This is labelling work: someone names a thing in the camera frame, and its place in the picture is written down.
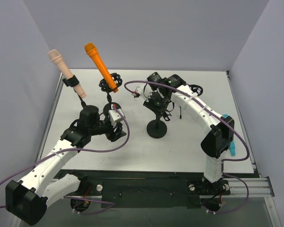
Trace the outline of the cyan microphone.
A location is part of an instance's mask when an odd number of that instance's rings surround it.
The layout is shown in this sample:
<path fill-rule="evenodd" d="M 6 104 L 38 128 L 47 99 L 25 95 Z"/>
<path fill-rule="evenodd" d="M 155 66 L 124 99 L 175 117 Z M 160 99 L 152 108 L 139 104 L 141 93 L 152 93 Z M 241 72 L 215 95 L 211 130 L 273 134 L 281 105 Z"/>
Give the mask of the cyan microphone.
<path fill-rule="evenodd" d="M 229 116 L 228 114 L 223 114 L 224 118 L 227 118 L 228 116 Z M 235 156 L 236 155 L 234 140 L 232 140 L 231 143 L 230 143 L 229 151 L 230 151 L 230 155 L 231 156 Z"/>

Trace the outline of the black tripod shock mount stand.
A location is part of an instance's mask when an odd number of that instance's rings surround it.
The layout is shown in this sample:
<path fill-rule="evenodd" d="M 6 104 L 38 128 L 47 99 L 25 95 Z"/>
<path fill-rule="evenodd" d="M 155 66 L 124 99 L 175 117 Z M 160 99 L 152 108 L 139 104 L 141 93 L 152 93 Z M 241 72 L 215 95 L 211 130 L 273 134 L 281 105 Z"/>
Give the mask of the black tripod shock mount stand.
<path fill-rule="evenodd" d="M 203 94 L 203 88 L 200 85 L 195 85 L 195 84 L 188 84 L 190 90 L 193 93 L 193 96 L 200 96 Z M 188 106 L 189 102 L 191 101 L 191 98 L 184 96 L 185 99 L 185 104 L 184 107 L 179 106 L 180 110 L 179 110 L 179 118 L 182 119 L 182 111 L 186 109 L 186 107 Z"/>

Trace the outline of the orange microphone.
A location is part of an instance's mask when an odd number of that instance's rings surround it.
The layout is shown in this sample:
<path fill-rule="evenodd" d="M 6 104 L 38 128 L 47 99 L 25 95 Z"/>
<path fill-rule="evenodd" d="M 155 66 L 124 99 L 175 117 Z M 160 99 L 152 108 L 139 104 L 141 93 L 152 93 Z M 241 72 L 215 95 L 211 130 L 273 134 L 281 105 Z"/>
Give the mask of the orange microphone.
<path fill-rule="evenodd" d="M 109 88 L 116 93 L 118 91 L 117 85 L 102 61 L 96 46 L 93 43 L 88 43 L 84 46 L 86 54 L 93 60 L 95 66 L 101 73 L 103 79 L 108 84 Z"/>

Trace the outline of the black round base clip stand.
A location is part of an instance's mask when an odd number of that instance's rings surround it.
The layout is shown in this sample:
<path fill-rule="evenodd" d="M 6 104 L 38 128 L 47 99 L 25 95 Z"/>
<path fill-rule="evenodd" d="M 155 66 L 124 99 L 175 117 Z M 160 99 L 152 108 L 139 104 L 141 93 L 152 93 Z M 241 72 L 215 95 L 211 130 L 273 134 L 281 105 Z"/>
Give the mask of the black round base clip stand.
<path fill-rule="evenodd" d="M 161 117 L 165 121 L 170 121 L 170 111 L 166 111 L 164 113 L 154 112 L 155 119 L 150 121 L 147 124 L 146 131 L 148 135 L 154 139 L 160 139 L 163 138 L 167 131 L 167 125 L 161 120 Z"/>

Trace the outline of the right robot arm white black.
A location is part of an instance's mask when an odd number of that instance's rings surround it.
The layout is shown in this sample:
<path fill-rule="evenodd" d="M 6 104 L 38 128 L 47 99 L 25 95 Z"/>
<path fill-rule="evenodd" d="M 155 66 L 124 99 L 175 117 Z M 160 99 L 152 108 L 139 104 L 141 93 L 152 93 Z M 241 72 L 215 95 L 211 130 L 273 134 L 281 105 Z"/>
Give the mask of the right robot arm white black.
<path fill-rule="evenodd" d="M 176 74 L 162 78 L 157 72 L 152 73 L 147 77 L 147 84 L 138 86 L 135 91 L 144 99 L 143 105 L 156 115 L 156 119 L 147 125 L 147 133 L 151 137 L 165 136 L 165 121 L 170 120 L 170 111 L 167 110 L 170 103 L 186 111 L 203 129 L 205 138 L 201 142 L 201 149 L 206 154 L 206 164 L 202 188 L 206 193 L 215 192 L 222 178 L 223 152 L 229 149 L 233 141 L 231 129 L 234 128 L 234 120 L 210 110 L 198 98 L 198 93 Z"/>

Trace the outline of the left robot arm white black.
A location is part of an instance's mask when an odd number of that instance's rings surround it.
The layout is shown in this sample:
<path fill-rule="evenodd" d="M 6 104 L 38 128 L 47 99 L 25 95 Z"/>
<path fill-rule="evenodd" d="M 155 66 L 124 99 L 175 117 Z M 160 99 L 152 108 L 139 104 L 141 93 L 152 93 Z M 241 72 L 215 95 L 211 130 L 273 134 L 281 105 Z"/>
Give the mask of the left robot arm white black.
<path fill-rule="evenodd" d="M 105 105 L 105 118 L 100 119 L 99 109 L 87 105 L 60 136 L 47 156 L 33 164 L 30 172 L 20 180 L 11 180 L 5 187 L 5 208 L 28 225 L 38 223 L 49 206 L 69 193 L 84 194 L 88 183 L 84 177 L 67 174 L 55 183 L 52 179 L 97 135 L 105 135 L 115 142 L 128 134 L 123 131 L 125 116 L 118 103 Z"/>

